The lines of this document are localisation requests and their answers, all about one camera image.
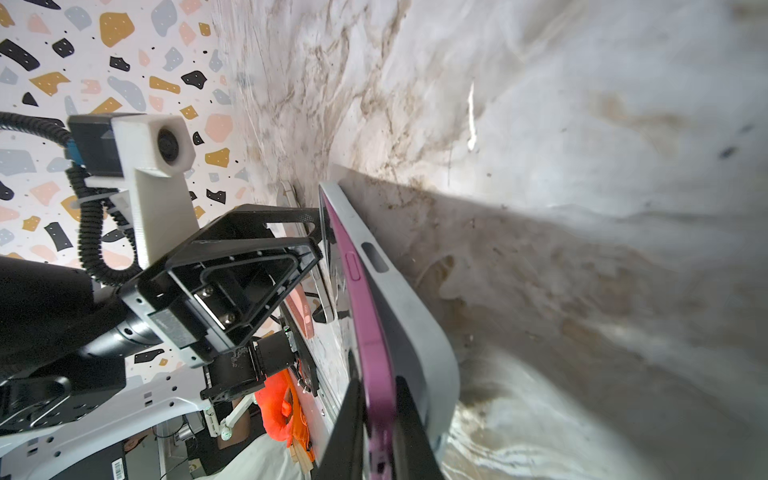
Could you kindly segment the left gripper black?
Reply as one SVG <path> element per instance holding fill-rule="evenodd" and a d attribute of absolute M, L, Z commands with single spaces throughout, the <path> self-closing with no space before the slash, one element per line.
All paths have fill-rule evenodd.
<path fill-rule="evenodd" d="M 270 224 L 311 224 L 306 237 L 276 237 Z M 124 303 L 192 368 L 243 346 L 321 258 L 312 208 L 240 206 L 173 248 L 119 289 Z M 162 275 L 178 286 L 152 284 Z"/>

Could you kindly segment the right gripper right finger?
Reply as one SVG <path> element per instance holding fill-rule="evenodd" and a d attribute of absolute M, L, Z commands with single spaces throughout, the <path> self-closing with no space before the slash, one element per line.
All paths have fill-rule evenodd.
<path fill-rule="evenodd" d="M 396 377 L 393 461 L 397 480 L 444 480 L 407 381 L 402 376 Z"/>

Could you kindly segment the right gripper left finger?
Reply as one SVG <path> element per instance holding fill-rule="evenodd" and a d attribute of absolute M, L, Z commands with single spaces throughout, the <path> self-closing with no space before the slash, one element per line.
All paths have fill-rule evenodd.
<path fill-rule="evenodd" d="M 363 387 L 358 379 L 352 379 L 348 384 L 324 456 L 314 475 L 315 480 L 361 480 L 363 478 L 364 425 Z"/>

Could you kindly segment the purple edged phone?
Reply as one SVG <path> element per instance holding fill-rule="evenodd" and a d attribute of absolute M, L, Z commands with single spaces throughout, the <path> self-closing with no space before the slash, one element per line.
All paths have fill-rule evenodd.
<path fill-rule="evenodd" d="M 391 479 L 396 385 L 385 336 L 358 252 L 330 201 L 322 194 L 320 198 L 329 272 L 336 276 L 337 295 L 344 300 L 338 312 L 347 314 L 339 320 L 352 332 L 349 382 L 358 379 L 365 397 L 363 477 Z"/>

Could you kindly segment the light blue phone case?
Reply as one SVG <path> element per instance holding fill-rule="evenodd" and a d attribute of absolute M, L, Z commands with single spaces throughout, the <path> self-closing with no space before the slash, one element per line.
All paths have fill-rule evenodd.
<path fill-rule="evenodd" d="M 361 257 L 383 324 L 394 371 L 411 389 L 433 452 L 442 460 L 460 393 L 453 349 L 437 320 L 397 270 L 342 188 L 320 184 Z"/>

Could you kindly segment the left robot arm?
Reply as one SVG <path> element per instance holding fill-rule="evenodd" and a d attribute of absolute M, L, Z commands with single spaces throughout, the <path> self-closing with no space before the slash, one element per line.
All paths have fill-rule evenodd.
<path fill-rule="evenodd" d="M 81 269 L 3 258 L 3 477 L 52 478 L 306 360 L 293 323 L 256 333 L 320 261 L 320 224 L 314 209 L 243 205 L 105 289 Z"/>

